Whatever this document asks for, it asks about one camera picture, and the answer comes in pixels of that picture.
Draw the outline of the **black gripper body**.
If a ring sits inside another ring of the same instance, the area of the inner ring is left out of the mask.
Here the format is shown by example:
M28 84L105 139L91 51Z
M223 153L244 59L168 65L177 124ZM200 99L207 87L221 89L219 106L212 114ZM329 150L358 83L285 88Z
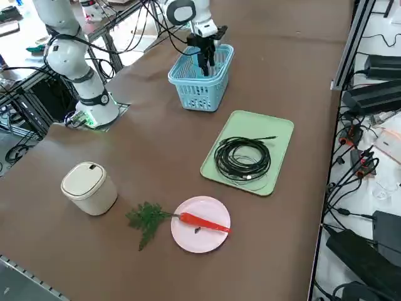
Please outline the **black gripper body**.
M202 53L213 52L216 50L214 41L217 39L217 34L208 37L201 37L197 34L190 33L187 36L187 45L198 47Z

